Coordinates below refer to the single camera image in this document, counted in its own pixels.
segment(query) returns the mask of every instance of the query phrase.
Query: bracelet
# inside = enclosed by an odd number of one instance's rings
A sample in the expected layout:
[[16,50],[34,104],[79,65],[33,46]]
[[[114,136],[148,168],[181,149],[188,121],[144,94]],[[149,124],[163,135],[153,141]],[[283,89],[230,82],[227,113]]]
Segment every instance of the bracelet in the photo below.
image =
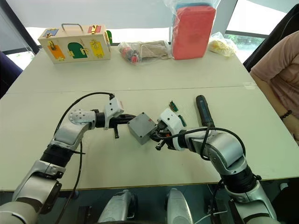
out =
[[287,116],[289,116],[291,113],[293,113],[293,111],[288,110],[287,113],[285,113],[283,116],[280,117],[281,120],[285,119]]

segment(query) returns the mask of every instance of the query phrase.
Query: red sponge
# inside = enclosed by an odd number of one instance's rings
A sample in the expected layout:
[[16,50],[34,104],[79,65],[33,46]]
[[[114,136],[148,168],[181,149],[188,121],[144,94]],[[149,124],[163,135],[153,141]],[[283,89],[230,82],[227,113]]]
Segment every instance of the red sponge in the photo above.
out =
[[177,10],[172,35],[172,53],[176,60],[203,57],[213,27],[216,9],[189,6]]

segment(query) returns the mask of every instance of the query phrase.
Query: white cable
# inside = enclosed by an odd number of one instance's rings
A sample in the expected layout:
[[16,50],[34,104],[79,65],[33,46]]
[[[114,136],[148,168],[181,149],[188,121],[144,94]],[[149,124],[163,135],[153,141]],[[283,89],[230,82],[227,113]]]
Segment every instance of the white cable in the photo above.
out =
[[[218,212],[215,212],[214,215],[221,214],[221,213],[226,213],[226,212],[227,212],[227,210],[226,210],[226,211],[218,211]],[[200,220],[198,220],[198,221],[197,221],[196,223],[194,223],[194,224],[200,223],[202,220],[204,220],[205,218],[207,218],[207,217],[209,217],[209,216],[211,216],[211,214],[208,214],[208,215],[206,215],[206,216],[203,216]]]

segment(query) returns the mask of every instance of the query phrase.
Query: black cable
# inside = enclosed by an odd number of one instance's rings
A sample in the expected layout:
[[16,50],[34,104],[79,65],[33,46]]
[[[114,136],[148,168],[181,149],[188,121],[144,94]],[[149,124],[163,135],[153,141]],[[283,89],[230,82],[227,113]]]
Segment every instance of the black cable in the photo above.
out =
[[88,96],[96,95],[96,94],[109,95],[109,96],[110,96],[110,97],[109,97],[110,100],[114,98],[114,94],[109,93],[109,92],[92,92],[92,93],[89,93],[89,94],[87,94],[87,95],[84,95],[84,96],[80,97],[79,99],[77,99],[74,103],[72,103],[72,104],[66,109],[66,111],[65,111],[64,114],[62,115],[60,121],[58,122],[58,125],[57,125],[57,127],[56,127],[56,129],[55,129],[54,134],[55,134],[55,133],[57,132],[57,130],[59,129],[59,127],[60,127],[60,125],[61,125],[61,123],[62,123],[64,117],[65,117],[66,114],[68,113],[68,111],[70,111],[70,109],[71,109],[74,105],[76,105],[78,102],[80,102],[80,100],[82,100],[82,99],[84,99],[84,98],[86,98],[86,97],[88,97]]
[[213,219],[214,217],[214,207],[215,207],[215,199],[216,199],[216,194],[218,189],[220,188],[220,185],[222,184],[222,179],[217,183],[216,188],[213,191],[213,198],[212,198],[212,202],[211,202],[211,218]]
[[64,212],[66,210],[66,207],[68,206],[70,200],[71,200],[71,197],[74,195],[75,191],[76,191],[76,188],[77,188],[77,185],[79,183],[79,179],[80,179],[80,175],[81,175],[81,169],[82,169],[82,154],[83,154],[83,146],[82,146],[82,142],[80,142],[80,165],[79,165],[79,171],[78,171],[78,175],[77,175],[77,180],[76,180],[76,183],[75,183],[75,186],[73,188],[73,190],[71,191],[69,197],[67,198],[67,201],[65,202],[64,204],[64,207],[62,208],[60,214],[59,214],[59,217],[57,218],[55,224],[59,224],[62,216],[64,215]]
[[206,161],[210,161],[209,158],[207,158],[207,157],[204,156],[204,148],[206,146],[206,140],[207,140],[207,138],[209,136],[209,132],[210,132],[210,127],[208,126],[206,128],[206,134],[205,134],[204,140],[202,141],[202,145],[201,145],[201,148],[200,148],[200,151],[199,151],[199,154],[200,154],[201,158],[203,160],[206,160]]
[[[182,132],[182,133],[179,133],[179,134],[175,134],[175,135],[172,135],[172,136],[169,136],[169,137],[162,137],[157,132],[156,132],[156,135],[157,135],[157,138],[160,139],[160,140],[167,140],[167,139],[173,139],[173,138],[176,138],[176,137],[179,137],[179,136],[183,136],[183,135],[186,135],[186,134],[199,132],[199,131],[206,131],[206,130],[207,130],[207,127],[202,127],[202,128],[197,128],[197,129],[190,130],[190,131],[187,131],[187,132]],[[220,128],[220,127],[210,127],[210,130],[227,132],[227,133],[233,135],[240,142],[241,147],[243,149],[243,154],[244,154],[244,156],[246,156],[246,149],[245,149],[244,143],[236,133],[233,133],[232,131],[230,131],[228,129]]]
[[282,33],[281,33],[280,38],[279,38],[278,41],[281,41],[281,38],[282,38],[282,36],[284,35],[285,30],[286,30],[287,26],[289,25],[290,21],[291,21],[296,15],[298,15],[298,14],[299,14],[299,12],[297,12],[296,14],[294,14],[294,15],[289,19],[289,21],[286,23],[285,28],[284,28],[284,30],[282,31]]

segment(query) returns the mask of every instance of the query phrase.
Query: person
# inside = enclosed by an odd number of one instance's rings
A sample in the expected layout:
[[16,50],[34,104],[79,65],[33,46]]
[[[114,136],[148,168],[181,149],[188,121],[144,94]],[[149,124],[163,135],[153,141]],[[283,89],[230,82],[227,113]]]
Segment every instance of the person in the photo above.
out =
[[278,42],[250,75],[299,144],[299,31]]

